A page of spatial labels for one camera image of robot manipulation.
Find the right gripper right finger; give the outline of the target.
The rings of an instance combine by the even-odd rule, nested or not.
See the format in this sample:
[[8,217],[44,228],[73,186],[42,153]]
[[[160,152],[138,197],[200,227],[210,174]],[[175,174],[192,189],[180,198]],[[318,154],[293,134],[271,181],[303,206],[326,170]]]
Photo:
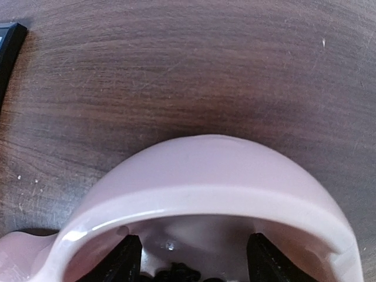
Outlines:
[[261,233],[247,242],[249,281],[302,281],[302,272]]

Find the black and white chessboard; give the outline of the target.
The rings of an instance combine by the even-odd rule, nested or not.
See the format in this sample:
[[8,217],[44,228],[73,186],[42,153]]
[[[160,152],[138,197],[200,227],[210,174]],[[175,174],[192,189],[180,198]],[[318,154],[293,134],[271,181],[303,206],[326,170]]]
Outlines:
[[0,96],[1,106],[4,101],[9,78],[22,44],[28,33],[27,27],[17,22],[1,23],[0,51]]

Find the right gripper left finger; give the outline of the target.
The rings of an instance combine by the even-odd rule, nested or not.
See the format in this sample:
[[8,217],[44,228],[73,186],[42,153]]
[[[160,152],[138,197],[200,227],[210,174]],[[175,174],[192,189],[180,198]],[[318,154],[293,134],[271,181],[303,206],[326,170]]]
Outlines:
[[142,244],[126,236],[99,264],[95,281],[139,281]]

